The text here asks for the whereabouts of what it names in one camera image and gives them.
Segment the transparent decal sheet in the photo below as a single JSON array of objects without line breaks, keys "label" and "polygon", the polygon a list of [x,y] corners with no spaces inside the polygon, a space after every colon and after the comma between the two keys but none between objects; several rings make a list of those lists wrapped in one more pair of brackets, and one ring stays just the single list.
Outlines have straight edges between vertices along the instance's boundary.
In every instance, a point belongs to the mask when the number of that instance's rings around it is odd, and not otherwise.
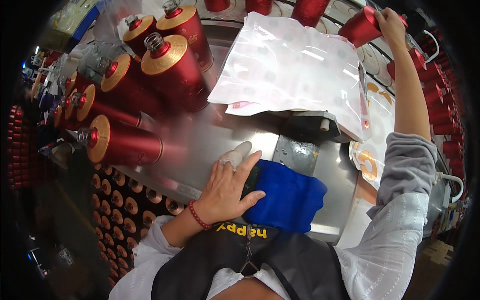
[{"label": "transparent decal sheet", "polygon": [[362,177],[378,190],[384,172],[386,139],[394,130],[395,99],[369,76],[366,83],[372,137],[363,144],[351,142],[350,158]]},{"label": "transparent decal sheet", "polygon": [[328,110],[356,141],[364,141],[359,60],[341,36],[298,21],[251,12],[208,101],[227,113]]}]

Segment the person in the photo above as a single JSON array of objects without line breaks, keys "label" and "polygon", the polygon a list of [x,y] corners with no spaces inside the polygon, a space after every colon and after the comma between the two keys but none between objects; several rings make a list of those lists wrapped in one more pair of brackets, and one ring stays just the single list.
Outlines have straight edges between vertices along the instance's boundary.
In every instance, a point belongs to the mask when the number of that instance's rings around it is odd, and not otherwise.
[{"label": "person", "polygon": [[361,242],[340,249],[305,234],[228,222],[265,196],[240,196],[261,157],[236,171],[213,164],[200,198],[178,216],[160,216],[133,249],[135,268],[115,285],[120,299],[400,299],[426,224],[437,150],[405,28],[387,8],[376,12],[395,59],[395,132],[387,137],[376,206]]}]

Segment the white shirt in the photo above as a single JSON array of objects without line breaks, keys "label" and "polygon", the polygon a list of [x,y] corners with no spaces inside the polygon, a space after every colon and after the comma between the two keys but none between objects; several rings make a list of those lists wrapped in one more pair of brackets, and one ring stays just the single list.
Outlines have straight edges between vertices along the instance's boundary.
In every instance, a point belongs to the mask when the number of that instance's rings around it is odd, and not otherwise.
[{"label": "white shirt", "polygon": [[[351,299],[400,299],[407,289],[415,263],[417,246],[427,222],[428,195],[411,192],[399,195],[385,205],[368,225],[360,244],[335,251],[340,261],[345,287]],[[140,242],[133,249],[135,268],[110,292],[110,300],[149,300],[159,269],[181,249],[170,247],[160,227],[171,216],[159,216],[148,235],[156,243]],[[287,292],[266,264],[254,276],[285,300]],[[229,268],[219,270],[207,299],[243,278]]]}]

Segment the hand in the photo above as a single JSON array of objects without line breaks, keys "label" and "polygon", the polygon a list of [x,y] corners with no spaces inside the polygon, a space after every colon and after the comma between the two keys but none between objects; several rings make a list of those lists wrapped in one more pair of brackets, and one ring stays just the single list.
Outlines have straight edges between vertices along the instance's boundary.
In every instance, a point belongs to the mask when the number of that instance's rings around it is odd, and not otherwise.
[{"label": "hand", "polygon": [[405,26],[398,17],[397,13],[390,8],[385,8],[382,13],[373,14],[378,21],[382,35],[387,41],[391,51],[406,49],[405,44]]},{"label": "hand", "polygon": [[210,179],[198,201],[193,204],[203,222],[213,224],[239,217],[265,197],[265,192],[254,191],[240,201],[243,185],[261,156],[261,151],[253,153],[235,172],[229,162],[221,165],[216,161],[213,164]]}]

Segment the white sleeve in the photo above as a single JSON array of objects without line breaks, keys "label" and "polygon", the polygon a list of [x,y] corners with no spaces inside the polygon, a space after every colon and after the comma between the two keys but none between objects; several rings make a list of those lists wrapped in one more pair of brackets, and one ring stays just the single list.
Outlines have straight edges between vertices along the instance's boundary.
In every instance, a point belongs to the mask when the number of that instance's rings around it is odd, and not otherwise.
[{"label": "white sleeve", "polygon": [[401,299],[427,222],[428,195],[397,196],[378,212],[358,246],[335,247],[351,299]]},{"label": "white sleeve", "polygon": [[150,300],[153,280],[160,268],[181,248],[171,247],[162,232],[162,225],[172,216],[159,216],[148,231],[148,236],[133,251],[135,268],[114,286],[109,300]]}]

